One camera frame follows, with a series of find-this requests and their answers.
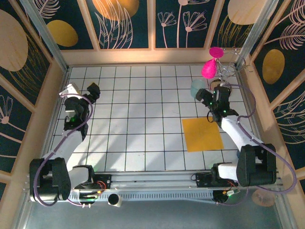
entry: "cable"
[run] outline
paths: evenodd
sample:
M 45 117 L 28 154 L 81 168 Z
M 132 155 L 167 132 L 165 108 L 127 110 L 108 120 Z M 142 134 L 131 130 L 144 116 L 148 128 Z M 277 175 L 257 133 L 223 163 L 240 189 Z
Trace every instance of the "cable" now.
M 273 191 L 273 190 L 270 190 L 270 189 L 267 189 L 267 188 L 264 188 L 264 187 L 261 187 L 261 186 L 257 186 L 258 188 L 262 189 L 262 190 L 265 190 L 265 191 L 270 191 L 270 192 L 274 192 L 274 193 L 278 193 L 278 194 L 286 194 L 290 191 L 292 191 L 296 184 L 297 184 L 297 177 L 296 177 L 296 174 L 295 174 L 295 170 L 292 168 L 292 166 L 284 159 L 282 158 L 278 153 L 276 153 L 275 151 L 273 151 L 272 149 L 266 147 L 265 145 L 263 145 L 262 143 L 256 141 L 255 139 L 253 139 L 251 137 L 251 135 L 243 128 L 243 126 L 241 125 L 240 123 L 240 119 L 241 118 L 250 118 L 251 116 L 254 115 L 255 113 L 255 110 L 256 110 L 256 99 L 255 99 L 255 96 L 254 94 L 251 92 L 251 90 L 247 87 L 244 87 L 242 85 L 239 85 L 239 84 L 231 84 L 231 86 L 238 86 L 238 87 L 241 87 L 241 88 L 244 88 L 245 90 L 249 91 L 250 92 L 250 95 L 252 96 L 253 98 L 253 102 L 254 102 L 254 109 L 253 111 L 249 114 L 249 115 L 241 115 L 237 118 L 237 124 L 238 126 L 241 128 L 242 132 L 248 137 L 250 138 L 254 143 L 258 144 L 260 147 L 264 148 L 265 150 L 269 151 L 270 153 L 272 153 L 274 156 L 278 157 L 288 168 L 289 170 L 291 171 L 292 173 L 292 176 L 293 176 L 293 183 L 292 185 L 286 189 L 286 190 L 283 190 L 283 191 Z
M 33 184 L 33 189 L 34 189 L 34 195 L 35 195 L 35 199 L 37 199 L 37 202 L 39 202 L 41 205 L 45 206 L 45 207 L 51 207 L 53 206 L 56 202 L 57 202 L 57 199 L 54 200 L 53 203 L 51 204 L 48 204 L 46 202 L 44 202 L 40 196 L 39 196 L 39 193 L 38 193 L 38 189 L 37 189 L 37 183 L 38 183 L 38 176 L 42 170 L 42 168 L 44 167 L 44 165 L 47 163 L 47 161 L 54 155 L 56 154 L 57 150 L 61 147 L 61 145 L 64 143 L 64 141 L 72 134 L 74 133 L 76 130 L 78 130 L 79 128 L 81 128 L 83 125 L 85 125 L 88 120 L 91 118 L 92 114 L 93 114 L 93 105 L 92 103 L 90 102 L 90 100 L 88 98 L 86 98 L 85 96 L 83 95 L 79 95 L 79 94 L 62 94 L 61 95 L 61 98 L 63 97 L 66 97 L 68 95 L 74 95 L 74 96 L 77 96 L 77 97 L 81 97 L 82 99 L 86 100 L 91 108 L 91 112 L 90 114 L 88 115 L 87 119 L 82 123 L 80 124 L 79 126 L 77 126 L 76 128 L 72 129 L 66 136 L 64 136 L 64 138 L 58 143 L 58 145 L 55 147 L 55 149 L 53 150 L 52 153 L 50 153 L 49 156 L 47 156 L 44 161 L 42 162 L 42 164 L 39 166 L 39 168 L 37 169 L 37 172 L 35 174 L 35 177 L 34 177 L 34 184 Z M 78 204 L 75 204 L 74 202 L 72 202 L 71 200 L 68 199 L 68 201 L 70 203 L 72 203 L 73 205 L 77 205 L 79 206 Z

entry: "dark blue wallpaper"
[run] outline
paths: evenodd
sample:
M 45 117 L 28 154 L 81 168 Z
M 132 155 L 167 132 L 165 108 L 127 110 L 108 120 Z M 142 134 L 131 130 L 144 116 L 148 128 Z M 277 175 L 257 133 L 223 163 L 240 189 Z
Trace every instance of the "dark blue wallpaper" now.
M 305 83 L 274 110 L 295 169 L 305 167 Z
M 31 103 L 35 104 L 40 93 L 45 75 L 49 69 L 49 61 L 42 53 L 39 46 L 36 44 L 35 40 L 26 29 L 24 24 L 22 23 L 21 19 L 15 12 L 14 8 L 10 5 L 8 1 L 1 2 L 0 10 L 2 17 L 7 17 L 9 14 L 13 18 L 10 18 L 10 21 L 6 21 L 4 23 L 4 27 L 1 29 L 5 30 L 5 27 L 11 27 L 12 23 L 16 23 L 17 25 L 21 26 L 22 34 L 18 34 L 18 36 L 24 36 L 25 45 L 28 46 L 27 48 L 27 56 L 25 64 L 23 66 L 16 67 L 16 69 L 11 69 L 7 67 L 7 64 L 1 65 L 0 64 L 0 73 L 14 86 L 20 91 Z M 4 37 L 0 36 L 0 42 L 6 43 L 8 41 L 14 45 L 14 37 L 16 34 L 11 34 L 11 37 Z M 24 56 L 26 54 L 24 48 L 22 50 L 17 50 L 12 48 L 11 51 L 8 51 L 8 57 L 10 57 L 13 61 L 17 60 L 19 63 L 20 56 Z
M 10 173 L 31 112 L 0 86 L 0 170 Z
M 156 48 L 203 48 L 214 7 L 214 0 L 188 0 L 187 5 L 156 0 Z
M 101 49 L 148 48 L 147 0 L 86 0 Z
M 293 10 L 293 7 L 295 7 L 294 4 L 298 2 L 300 3 L 301 1 L 292 0 L 290 2 L 254 61 L 270 102 L 272 102 L 305 68 L 305 17 L 304 14 L 301 13 L 305 10 L 305 5 L 295 11 Z M 279 72 L 278 77 L 276 78 L 277 81 L 273 84 L 268 84 L 266 82 L 266 78 L 268 78 L 267 74 L 263 75 L 263 64 L 267 59 L 267 54 L 272 53 L 274 50 L 276 50 L 277 53 L 277 55 L 273 57 L 274 59 L 278 58 L 279 54 L 284 56 L 285 63 L 281 66 L 281 68 L 284 69 L 282 74 L 280 74 L 280 68 L 273 69 L 273 71 Z

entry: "yellow square cloth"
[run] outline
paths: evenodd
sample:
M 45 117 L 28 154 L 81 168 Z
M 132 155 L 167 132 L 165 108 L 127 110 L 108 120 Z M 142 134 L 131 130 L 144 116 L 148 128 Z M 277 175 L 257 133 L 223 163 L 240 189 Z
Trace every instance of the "yellow square cloth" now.
M 217 123 L 209 123 L 206 117 L 182 120 L 188 152 L 223 149 Z

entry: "white line drawing of flower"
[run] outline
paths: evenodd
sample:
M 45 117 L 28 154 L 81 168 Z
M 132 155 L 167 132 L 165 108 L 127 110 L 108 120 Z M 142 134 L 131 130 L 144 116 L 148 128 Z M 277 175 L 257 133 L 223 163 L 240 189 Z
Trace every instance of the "white line drawing of flower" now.
M 203 3 L 207 3 L 209 1 L 210 0 L 178 0 L 178 3 L 180 4 L 180 8 L 179 8 L 178 24 L 177 24 L 177 48 L 179 48 L 179 26 L 180 26 L 180 17 L 181 17 L 182 6 L 203 4 Z
M 266 42 L 264 45 L 274 41 L 279 41 L 282 49 L 298 50 L 305 42 L 305 1 L 295 0 L 290 13 L 283 17 L 276 25 L 280 24 L 286 18 L 292 24 L 288 25 L 279 38 Z
M 274 110 L 278 126 L 282 135 L 285 136 L 286 144 L 294 145 L 305 142 L 304 105 L 305 92 L 292 101 L 278 105 Z
M 97 1 L 100 12 L 107 15 L 107 17 L 100 17 L 95 13 L 100 26 L 98 40 L 102 49 L 121 49 L 126 45 L 129 49 L 132 44 L 133 28 L 130 15 L 118 1 L 116 1 L 116 4 L 118 11 L 110 0 L 106 0 L 105 3 L 101 0 Z
M 12 107 L 13 107 L 13 99 L 10 98 L 9 96 L 6 98 L 6 101 L 4 99 L 4 96 L 3 95 L 0 95 L 0 125 L 10 125 L 22 132 L 25 132 L 25 130 L 22 130 L 18 127 L 16 127 L 15 125 L 11 124 L 10 123 L 10 114 L 11 114 L 11 111 L 12 111 Z M 1 133 L 0 132 L 0 136 L 3 136 L 9 140 L 12 140 L 12 141 L 15 141 L 15 142 L 18 142 L 21 144 L 22 141 L 16 139 L 16 138 L 13 138 L 11 136 L 8 136 L 4 133 Z
M 170 13 L 166 12 L 165 14 L 163 14 L 163 12 L 160 12 L 160 13 L 158 13 L 158 18 L 159 18 L 159 21 L 161 23 L 162 30 L 163 30 L 163 38 L 164 38 L 165 47 L 167 48 L 164 28 L 166 26 L 172 26 L 172 25 L 177 24 L 177 21 L 174 20 L 175 16 L 173 15 L 173 12 L 170 12 Z
M 205 22 L 205 12 L 198 13 L 194 12 L 190 17 L 190 12 L 183 13 L 183 22 L 186 30 L 186 42 L 185 47 L 187 48 L 187 39 L 189 32 L 205 30 L 207 28 L 207 23 Z

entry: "metal frame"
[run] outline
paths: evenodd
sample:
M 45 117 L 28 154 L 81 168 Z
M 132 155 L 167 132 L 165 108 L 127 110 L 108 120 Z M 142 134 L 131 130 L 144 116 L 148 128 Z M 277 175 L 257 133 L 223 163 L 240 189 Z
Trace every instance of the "metal frame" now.
M 40 16 L 40 14 L 35 6 L 34 1 L 20 0 L 20 3 L 24 7 L 25 11 L 27 12 L 28 16 L 30 17 L 31 21 L 33 22 L 34 26 L 40 33 L 41 37 L 43 38 L 43 41 L 48 46 L 50 52 L 52 53 L 54 58 L 57 60 L 61 69 L 64 72 L 66 72 L 68 70 L 68 65 L 67 65 L 66 61 L 64 60 L 58 45 L 56 44 L 50 31 L 48 30 L 46 23 Z

